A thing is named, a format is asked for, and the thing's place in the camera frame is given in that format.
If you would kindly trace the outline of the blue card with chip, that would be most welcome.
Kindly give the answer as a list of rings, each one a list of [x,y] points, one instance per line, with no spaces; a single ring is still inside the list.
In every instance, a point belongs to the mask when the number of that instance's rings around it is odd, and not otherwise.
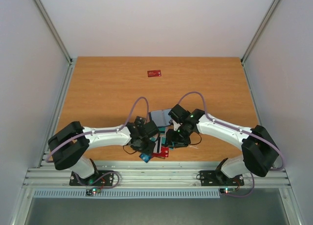
[[[143,160],[145,163],[148,163],[153,157],[147,154],[140,154],[139,155],[140,159]]]

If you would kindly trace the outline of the navy blue card holder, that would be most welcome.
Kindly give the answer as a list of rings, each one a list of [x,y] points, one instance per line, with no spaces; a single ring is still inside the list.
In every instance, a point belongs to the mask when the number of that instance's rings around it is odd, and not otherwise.
[[[173,124],[172,118],[169,116],[171,109],[157,110],[149,112],[149,119],[154,121],[157,127],[167,127]]]

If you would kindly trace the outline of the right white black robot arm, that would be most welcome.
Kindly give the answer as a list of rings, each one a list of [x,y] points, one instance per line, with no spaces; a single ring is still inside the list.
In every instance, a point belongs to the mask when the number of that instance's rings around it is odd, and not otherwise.
[[[213,179],[219,185],[226,185],[245,173],[265,177],[279,156],[276,143],[263,126],[240,127],[200,109],[189,112],[179,104],[169,111],[169,116],[174,125],[166,133],[166,144],[169,146],[186,147],[191,143],[191,134],[197,133],[218,138],[242,152],[219,163],[213,174]]]

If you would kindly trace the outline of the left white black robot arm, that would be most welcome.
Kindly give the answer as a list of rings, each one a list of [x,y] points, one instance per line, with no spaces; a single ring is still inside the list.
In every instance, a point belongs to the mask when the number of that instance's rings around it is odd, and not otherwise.
[[[111,128],[84,127],[79,121],[65,126],[48,140],[50,155],[46,161],[56,170],[71,170],[87,185],[98,181],[98,170],[93,160],[84,157],[89,149],[106,146],[130,146],[135,152],[151,156],[154,152],[153,137],[159,136],[154,121],[146,122],[136,117],[134,122]]]

